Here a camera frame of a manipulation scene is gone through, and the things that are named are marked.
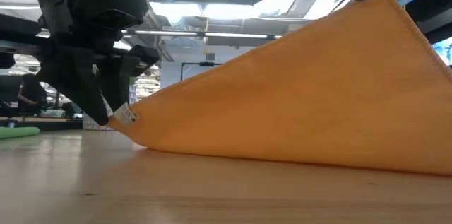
ceiling light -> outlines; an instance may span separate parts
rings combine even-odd
[[[135,30],[133,33],[142,34],[142,35],[159,35],[159,36],[197,36],[198,33],[195,32],[177,32],[177,31],[169,31],[169,30]]]
[[[203,16],[212,19],[247,19],[258,17],[251,5],[238,4],[208,4]]]
[[[201,16],[199,4],[150,2],[154,13],[168,18],[169,22],[177,23],[184,16]]]
[[[39,6],[0,5],[0,9],[27,10],[27,9],[41,9],[41,8]]]
[[[37,36],[38,36],[38,37],[49,38],[49,37],[50,37],[50,33],[49,33],[49,32],[41,32],[41,33],[38,34]]]
[[[241,33],[206,33],[206,37],[247,37],[266,39],[265,34],[241,34]]]
[[[130,49],[132,49],[132,47],[130,46],[130,45],[128,45],[128,44],[126,44],[126,43],[124,43],[124,42],[122,42],[122,41],[116,41],[115,43],[114,43],[114,46],[113,46],[114,48],[118,48],[118,49],[124,49],[124,50],[127,50],[127,51],[129,51]]]

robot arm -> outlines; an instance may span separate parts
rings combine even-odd
[[[139,76],[160,57],[153,48],[136,45],[130,51],[113,48],[122,30],[143,23],[146,0],[38,0],[42,17],[34,29],[18,33],[0,30],[9,53],[32,54],[40,61],[37,77],[74,101],[98,124],[109,121],[102,96],[113,110],[129,101],[129,78]],[[0,17],[7,21],[7,16]],[[35,37],[40,28],[50,38]],[[93,74],[96,65],[99,74]]]

towel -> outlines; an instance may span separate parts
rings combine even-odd
[[[452,175],[451,82],[396,0],[355,1],[109,125],[160,151]]]

table surface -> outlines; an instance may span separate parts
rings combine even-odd
[[[2,223],[451,223],[452,179],[149,151],[117,132],[0,141]]]
[[[24,122],[22,117],[0,117],[0,121],[5,121],[13,119],[18,122]],[[67,122],[67,118],[60,118],[60,117],[26,117],[25,122]]]

ceiling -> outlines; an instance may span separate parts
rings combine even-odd
[[[352,0],[149,0],[151,9],[145,23],[136,29],[198,30],[217,33],[249,33],[283,35],[302,28],[313,20],[328,15]],[[36,0],[0,0],[0,13],[37,20],[40,10]],[[432,20],[441,25],[441,20]],[[420,23],[430,29],[429,22]],[[157,47],[167,61],[178,61],[180,57],[195,57],[203,60],[203,53],[216,49],[230,52],[229,47],[252,49],[270,40],[244,37],[158,37],[132,35],[123,39],[128,45]]]

